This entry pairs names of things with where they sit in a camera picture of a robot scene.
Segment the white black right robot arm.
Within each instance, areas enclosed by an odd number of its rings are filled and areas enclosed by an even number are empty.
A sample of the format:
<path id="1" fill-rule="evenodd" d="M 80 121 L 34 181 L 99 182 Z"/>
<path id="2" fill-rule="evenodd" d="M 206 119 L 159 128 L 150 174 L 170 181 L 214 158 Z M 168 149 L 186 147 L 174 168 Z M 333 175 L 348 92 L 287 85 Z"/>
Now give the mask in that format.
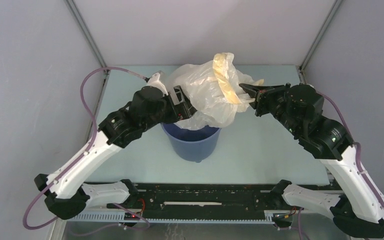
<path id="1" fill-rule="evenodd" d="M 240 87 L 253 99 L 255 115 L 272 115 L 300 146 L 333 175 L 342 194 L 327 194 L 281 180 L 271 190 L 277 209 L 299 207 L 325 216 L 353 238 L 384 237 L 384 195 L 361 161 L 361 144 L 354 141 L 343 118 L 323 116 L 326 96 L 311 85 Z"/>

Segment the blue plastic trash bin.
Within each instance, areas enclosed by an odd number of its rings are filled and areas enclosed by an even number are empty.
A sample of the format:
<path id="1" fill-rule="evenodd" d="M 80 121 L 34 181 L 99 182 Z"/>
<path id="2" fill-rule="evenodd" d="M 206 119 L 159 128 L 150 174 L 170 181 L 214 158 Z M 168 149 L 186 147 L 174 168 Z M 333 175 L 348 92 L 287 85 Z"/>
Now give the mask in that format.
<path id="1" fill-rule="evenodd" d="M 198 130 L 188 130 L 176 124 L 162 124 L 162 130 L 175 153 L 183 160 L 200 163 L 215 150 L 221 128 L 205 126 Z"/>

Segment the translucent yellowish trash bag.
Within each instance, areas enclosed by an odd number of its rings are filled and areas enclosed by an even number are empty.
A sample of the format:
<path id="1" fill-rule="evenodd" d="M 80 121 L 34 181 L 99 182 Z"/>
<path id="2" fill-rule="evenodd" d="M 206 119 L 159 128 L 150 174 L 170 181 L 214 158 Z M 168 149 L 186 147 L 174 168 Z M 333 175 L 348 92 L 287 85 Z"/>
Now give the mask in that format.
<path id="1" fill-rule="evenodd" d="M 184 64 L 164 78 L 167 88 L 180 86 L 196 109 L 191 118 L 176 123 L 179 128 L 191 131 L 206 126 L 225 128 L 255 100 L 240 84 L 260 87 L 264 80 L 253 80 L 239 71 L 233 64 L 234 57 L 230 52 L 217 53 L 204 64 Z"/>

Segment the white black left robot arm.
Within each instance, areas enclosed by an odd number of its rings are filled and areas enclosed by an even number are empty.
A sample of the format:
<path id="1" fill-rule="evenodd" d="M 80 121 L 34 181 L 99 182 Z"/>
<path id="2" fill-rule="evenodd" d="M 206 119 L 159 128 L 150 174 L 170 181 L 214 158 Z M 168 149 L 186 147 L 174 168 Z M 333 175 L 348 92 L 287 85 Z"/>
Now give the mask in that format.
<path id="1" fill-rule="evenodd" d="M 89 207 L 122 204 L 133 208 L 138 202 L 138 191 L 129 179 L 99 184 L 87 184 L 86 179 L 149 129 L 189 119 L 196 112 L 180 86 L 167 94 L 154 86 L 136 91 L 131 101 L 99 124 L 88 143 L 64 166 L 52 174 L 35 177 L 47 209 L 68 220 Z"/>

